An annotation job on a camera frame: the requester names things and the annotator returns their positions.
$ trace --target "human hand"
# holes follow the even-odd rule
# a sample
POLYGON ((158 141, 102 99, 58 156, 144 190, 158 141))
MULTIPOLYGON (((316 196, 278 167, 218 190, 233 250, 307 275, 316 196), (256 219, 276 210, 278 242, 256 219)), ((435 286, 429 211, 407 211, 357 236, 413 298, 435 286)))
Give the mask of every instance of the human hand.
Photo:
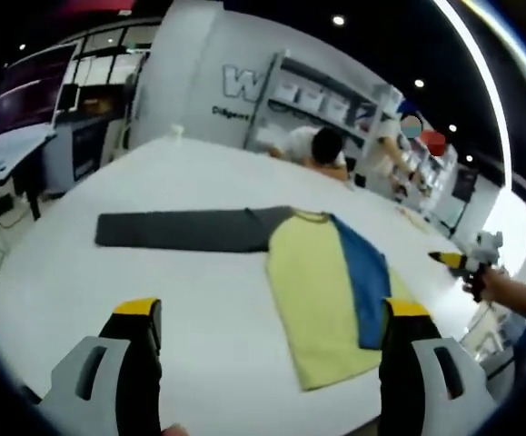
POLYGON ((419 186, 422 183, 422 175, 420 174, 420 172, 414 171, 412 173, 412 178, 410 179, 410 181, 416 186, 419 186))
POLYGON ((174 424, 172 427, 162 431, 161 436, 189 436, 189 434, 180 424, 174 424))
MULTIPOLYGON (((495 270, 492 268, 486 268, 485 271, 481 274, 482 284, 484 288, 481 291, 481 298, 486 302, 493 302, 497 297, 497 292, 499 290, 499 282, 504 275, 504 271, 495 270)), ((462 289, 465 292, 472 293, 472 277, 471 275, 468 280, 465 281, 462 289)))

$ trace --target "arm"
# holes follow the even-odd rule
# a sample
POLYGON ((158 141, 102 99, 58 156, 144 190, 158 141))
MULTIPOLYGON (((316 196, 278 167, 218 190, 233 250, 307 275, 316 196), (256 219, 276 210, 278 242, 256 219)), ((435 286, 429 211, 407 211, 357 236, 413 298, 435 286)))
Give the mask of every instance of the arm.
POLYGON ((310 170, 314 170, 317 173, 321 173, 323 175, 327 175, 328 177, 331 177, 336 180, 341 180, 342 182, 347 181, 348 174, 347 174, 347 168, 341 167, 341 166, 320 166, 313 162, 312 159, 306 159, 303 161, 303 166, 305 168, 309 168, 310 170))
POLYGON ((390 156, 392 162, 398 168, 400 168, 400 170, 403 173, 405 173, 406 175, 410 175, 412 173, 412 170, 410 169, 408 164, 402 159, 402 152, 391 138, 384 136, 378 139, 378 143, 380 144, 380 147, 385 151, 385 153, 388 156, 390 156))
POLYGON ((275 159, 286 159, 285 154, 276 147, 269 147, 268 154, 269 156, 274 157, 275 159))
POLYGON ((497 302, 526 318, 526 284, 488 269, 482 276, 486 288, 481 296, 489 302, 497 302))

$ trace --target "white pillar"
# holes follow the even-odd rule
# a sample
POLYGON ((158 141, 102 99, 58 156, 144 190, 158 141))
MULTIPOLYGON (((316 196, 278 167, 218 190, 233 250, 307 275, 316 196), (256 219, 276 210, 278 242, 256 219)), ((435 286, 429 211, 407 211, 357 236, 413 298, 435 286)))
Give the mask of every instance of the white pillar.
POLYGON ((137 87, 130 144, 135 148, 180 124, 208 34, 223 4, 174 0, 155 34, 137 87))

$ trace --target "black hair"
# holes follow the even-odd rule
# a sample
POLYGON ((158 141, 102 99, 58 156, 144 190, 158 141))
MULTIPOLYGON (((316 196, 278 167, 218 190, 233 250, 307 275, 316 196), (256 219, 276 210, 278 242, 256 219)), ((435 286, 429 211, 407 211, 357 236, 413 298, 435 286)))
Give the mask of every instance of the black hair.
POLYGON ((404 119, 408 118, 409 116, 415 116, 416 118, 418 118, 418 121, 420 121, 420 125, 422 126, 422 128, 424 128, 424 121, 422 120, 421 115, 414 111, 406 111, 402 113, 402 116, 400 117, 400 122, 404 121, 404 119))
POLYGON ((335 162, 335 158, 343 149, 343 137, 329 127, 321 129, 313 138, 311 154, 319 165, 335 162))

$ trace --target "dark gray sleeve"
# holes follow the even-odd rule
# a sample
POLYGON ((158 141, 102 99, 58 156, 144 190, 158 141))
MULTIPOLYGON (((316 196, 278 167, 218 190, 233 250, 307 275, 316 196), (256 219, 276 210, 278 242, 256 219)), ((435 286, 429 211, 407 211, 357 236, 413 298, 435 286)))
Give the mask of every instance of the dark gray sleeve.
POLYGON ((287 206, 269 209, 103 213, 95 243, 106 247, 196 252, 266 252, 274 230, 293 216, 287 206))

